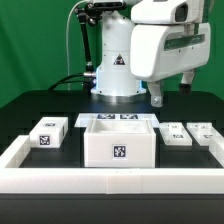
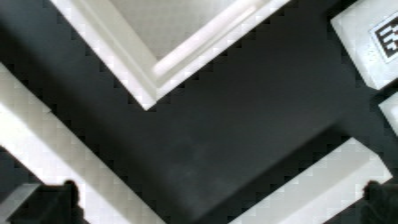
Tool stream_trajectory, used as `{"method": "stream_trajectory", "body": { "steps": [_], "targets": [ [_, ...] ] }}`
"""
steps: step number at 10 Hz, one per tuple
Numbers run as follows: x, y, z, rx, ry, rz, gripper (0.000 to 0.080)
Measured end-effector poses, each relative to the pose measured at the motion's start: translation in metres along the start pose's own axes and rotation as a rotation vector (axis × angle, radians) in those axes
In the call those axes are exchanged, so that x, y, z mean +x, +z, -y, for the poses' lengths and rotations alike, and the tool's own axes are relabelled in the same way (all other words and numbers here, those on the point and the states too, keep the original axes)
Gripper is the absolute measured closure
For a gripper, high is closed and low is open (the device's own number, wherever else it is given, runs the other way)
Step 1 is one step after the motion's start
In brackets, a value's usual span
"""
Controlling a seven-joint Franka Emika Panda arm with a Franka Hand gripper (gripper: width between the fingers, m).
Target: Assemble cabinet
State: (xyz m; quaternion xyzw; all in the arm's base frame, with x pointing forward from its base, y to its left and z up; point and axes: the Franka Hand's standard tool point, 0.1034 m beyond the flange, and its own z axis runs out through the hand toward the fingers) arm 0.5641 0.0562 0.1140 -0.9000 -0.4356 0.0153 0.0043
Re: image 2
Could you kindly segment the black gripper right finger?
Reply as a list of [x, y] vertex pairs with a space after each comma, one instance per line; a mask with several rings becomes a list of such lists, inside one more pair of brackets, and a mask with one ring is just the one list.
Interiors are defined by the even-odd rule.
[[338, 215], [336, 224], [398, 224], [398, 184], [368, 182], [363, 197]]

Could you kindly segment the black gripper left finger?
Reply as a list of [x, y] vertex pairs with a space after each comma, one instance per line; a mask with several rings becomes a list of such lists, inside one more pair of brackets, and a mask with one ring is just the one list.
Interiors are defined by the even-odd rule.
[[87, 224], [71, 180], [62, 185], [27, 183], [0, 202], [0, 224]]

